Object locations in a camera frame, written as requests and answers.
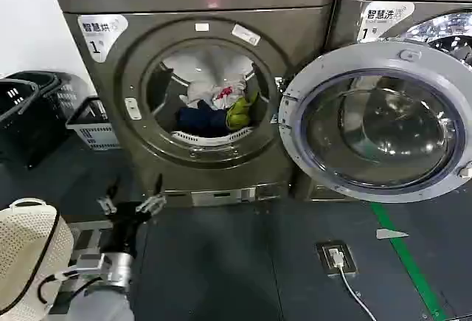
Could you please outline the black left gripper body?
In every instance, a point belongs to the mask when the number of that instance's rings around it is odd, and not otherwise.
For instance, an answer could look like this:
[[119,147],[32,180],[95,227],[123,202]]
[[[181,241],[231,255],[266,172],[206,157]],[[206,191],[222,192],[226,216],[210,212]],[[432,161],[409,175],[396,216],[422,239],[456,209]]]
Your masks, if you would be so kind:
[[111,234],[102,246],[102,253],[137,254],[136,234],[140,225],[150,220],[149,212],[136,209],[140,204],[138,201],[121,202],[117,205],[117,211],[110,214]]

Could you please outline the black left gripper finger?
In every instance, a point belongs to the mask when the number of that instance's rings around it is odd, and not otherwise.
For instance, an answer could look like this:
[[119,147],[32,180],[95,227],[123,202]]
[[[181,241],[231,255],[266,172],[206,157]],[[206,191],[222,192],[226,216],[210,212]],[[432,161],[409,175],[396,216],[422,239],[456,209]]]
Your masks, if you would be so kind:
[[151,220],[156,214],[160,213],[165,206],[165,195],[162,193],[162,185],[163,175],[160,173],[154,184],[153,195],[146,198],[135,208],[135,215],[139,222]]
[[105,215],[114,214],[117,211],[117,207],[114,205],[113,200],[119,189],[119,177],[107,186],[105,195],[97,198],[97,203],[101,206]]

